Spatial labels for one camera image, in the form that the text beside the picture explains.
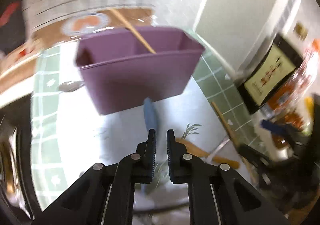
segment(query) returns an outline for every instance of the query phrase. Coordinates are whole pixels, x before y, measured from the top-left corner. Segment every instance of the purple bin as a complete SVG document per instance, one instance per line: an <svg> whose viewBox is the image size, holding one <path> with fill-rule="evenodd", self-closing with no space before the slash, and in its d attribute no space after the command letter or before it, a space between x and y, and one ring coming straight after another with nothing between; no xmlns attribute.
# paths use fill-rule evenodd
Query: purple bin
<svg viewBox="0 0 320 225"><path fill-rule="evenodd" d="M150 53L127 29L88 34L81 39L76 64L100 114L158 101L186 87L204 47L183 30L137 27L157 54Z"/></svg>

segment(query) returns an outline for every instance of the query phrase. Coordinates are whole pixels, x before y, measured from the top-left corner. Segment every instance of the metal spoon head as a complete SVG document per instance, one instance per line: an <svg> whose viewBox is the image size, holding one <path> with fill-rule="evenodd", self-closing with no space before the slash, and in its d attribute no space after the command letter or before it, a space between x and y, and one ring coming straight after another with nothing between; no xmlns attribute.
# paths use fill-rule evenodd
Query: metal spoon head
<svg viewBox="0 0 320 225"><path fill-rule="evenodd" d="M59 90L63 92L73 92L84 86L84 81L67 81L59 85Z"/></svg>

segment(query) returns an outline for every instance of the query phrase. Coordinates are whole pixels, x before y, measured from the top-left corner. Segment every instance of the silver screw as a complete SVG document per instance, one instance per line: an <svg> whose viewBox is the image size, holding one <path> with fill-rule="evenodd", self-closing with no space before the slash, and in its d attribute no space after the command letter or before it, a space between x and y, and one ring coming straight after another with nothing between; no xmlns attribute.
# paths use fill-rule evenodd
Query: silver screw
<svg viewBox="0 0 320 225"><path fill-rule="evenodd" d="M103 165L101 163L95 163L93 165L93 169L95 169L96 171L101 170L103 167Z"/></svg>
<svg viewBox="0 0 320 225"><path fill-rule="evenodd" d="M220 165L220 169L224 171L228 171L230 169L230 166L226 163L223 163Z"/></svg>
<svg viewBox="0 0 320 225"><path fill-rule="evenodd" d="M182 158L183 158L184 160L191 160L191 159L192 159L192 155L190 155L190 154L188 154L188 153L185 153L185 154L182 156Z"/></svg>
<svg viewBox="0 0 320 225"><path fill-rule="evenodd" d="M134 153L134 154L131 155L131 159L132 159L132 160L139 160L140 157L141 157L141 156L140 156L140 154L138 154L138 153Z"/></svg>

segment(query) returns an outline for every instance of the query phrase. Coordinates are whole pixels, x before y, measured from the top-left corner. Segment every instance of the yellow label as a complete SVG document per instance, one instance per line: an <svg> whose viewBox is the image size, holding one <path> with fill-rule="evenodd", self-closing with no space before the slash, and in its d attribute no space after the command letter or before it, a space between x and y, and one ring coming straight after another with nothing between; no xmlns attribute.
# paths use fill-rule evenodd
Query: yellow label
<svg viewBox="0 0 320 225"><path fill-rule="evenodd" d="M278 46L273 44L262 66L244 83L244 87L260 106L270 91L295 68Z"/></svg>

